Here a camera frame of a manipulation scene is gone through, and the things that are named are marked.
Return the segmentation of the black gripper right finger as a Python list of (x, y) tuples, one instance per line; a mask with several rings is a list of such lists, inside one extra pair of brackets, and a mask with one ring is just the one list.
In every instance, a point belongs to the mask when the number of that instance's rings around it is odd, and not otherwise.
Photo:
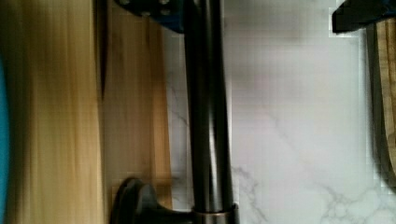
[(332, 14), (332, 31), (354, 32), (395, 16), (396, 0), (345, 0)]

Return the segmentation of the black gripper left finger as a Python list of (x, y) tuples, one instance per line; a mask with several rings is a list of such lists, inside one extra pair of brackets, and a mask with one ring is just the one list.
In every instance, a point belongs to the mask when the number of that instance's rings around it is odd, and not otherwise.
[(162, 27), (184, 33), (184, 0), (114, 0), (120, 7), (138, 17), (150, 17)]

